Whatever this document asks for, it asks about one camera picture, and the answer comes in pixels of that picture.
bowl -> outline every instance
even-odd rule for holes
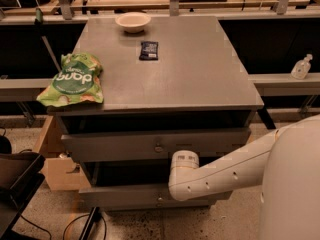
[[[151,17],[142,12],[127,12],[116,18],[116,23],[128,33],[138,33],[151,21]]]

snack bag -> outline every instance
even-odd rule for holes
[[[67,54],[61,58],[62,70],[51,84],[38,95],[45,106],[62,107],[84,101],[102,103],[99,75],[102,66],[88,53]]]

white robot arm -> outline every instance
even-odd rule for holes
[[[191,151],[172,158],[169,191],[176,200],[261,184],[260,239],[320,239],[320,115],[202,167]]]

spray bottle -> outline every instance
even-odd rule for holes
[[[311,68],[310,60],[312,60],[312,54],[307,54],[303,60],[299,60],[293,67],[291,75],[296,79],[304,79]]]

floor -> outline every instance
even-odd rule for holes
[[[277,128],[301,120],[297,110],[269,112]],[[6,137],[12,143],[13,152],[32,149],[44,119],[39,117],[32,127],[27,127],[23,117],[0,117],[0,126],[7,129]],[[251,130],[250,141],[268,132],[257,115]],[[103,212],[106,224],[103,220],[96,223],[89,239],[102,240],[106,232],[108,240],[256,240],[260,189],[257,186],[234,191],[228,200],[219,200],[210,208]],[[51,191],[44,182],[23,215],[47,229],[52,239],[61,240],[79,239],[89,212],[90,208],[79,199],[77,191]],[[67,228],[74,219],[77,220]],[[18,220],[14,230],[37,239],[50,239],[48,233],[23,219]]]

